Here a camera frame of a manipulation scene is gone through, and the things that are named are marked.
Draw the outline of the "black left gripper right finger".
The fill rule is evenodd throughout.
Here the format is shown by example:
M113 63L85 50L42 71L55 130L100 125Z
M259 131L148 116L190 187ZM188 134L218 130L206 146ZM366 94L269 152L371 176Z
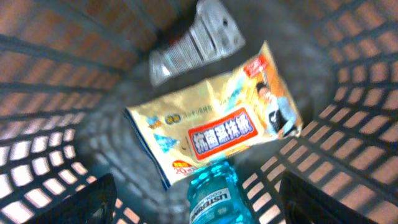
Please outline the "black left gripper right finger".
M279 193L288 224L377 224L289 171L282 174Z

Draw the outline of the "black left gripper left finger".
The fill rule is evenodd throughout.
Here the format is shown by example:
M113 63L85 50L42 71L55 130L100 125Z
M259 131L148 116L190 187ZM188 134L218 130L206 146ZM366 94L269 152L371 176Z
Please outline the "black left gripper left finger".
M111 224L116 199L114 177L108 173L27 223Z

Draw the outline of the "blue mouthwash bottle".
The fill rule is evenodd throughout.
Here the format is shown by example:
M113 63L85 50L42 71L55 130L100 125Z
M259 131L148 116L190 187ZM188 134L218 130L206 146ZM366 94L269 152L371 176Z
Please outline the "blue mouthwash bottle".
M197 170L187 193L189 224L253 223L237 182L233 166L226 161Z

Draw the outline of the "yellow wet wipes pack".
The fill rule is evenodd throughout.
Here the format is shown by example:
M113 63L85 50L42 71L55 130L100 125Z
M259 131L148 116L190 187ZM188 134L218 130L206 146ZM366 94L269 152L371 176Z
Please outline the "yellow wet wipes pack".
M231 72L124 112L165 189L251 146L299 136L303 128L268 44Z

